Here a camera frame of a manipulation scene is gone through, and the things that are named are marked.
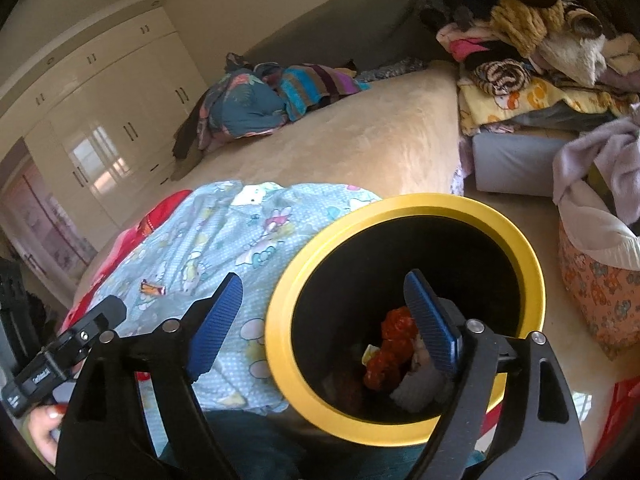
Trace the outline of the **person left hand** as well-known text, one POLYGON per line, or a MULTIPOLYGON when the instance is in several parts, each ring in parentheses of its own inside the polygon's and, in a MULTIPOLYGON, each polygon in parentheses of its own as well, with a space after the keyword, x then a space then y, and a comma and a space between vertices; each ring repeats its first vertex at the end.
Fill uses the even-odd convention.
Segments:
POLYGON ((66 411, 66 404, 40 405, 28 416, 27 429, 32 442, 44 461, 51 466, 55 465, 58 454, 58 441, 53 437, 53 431, 61 426, 66 411))

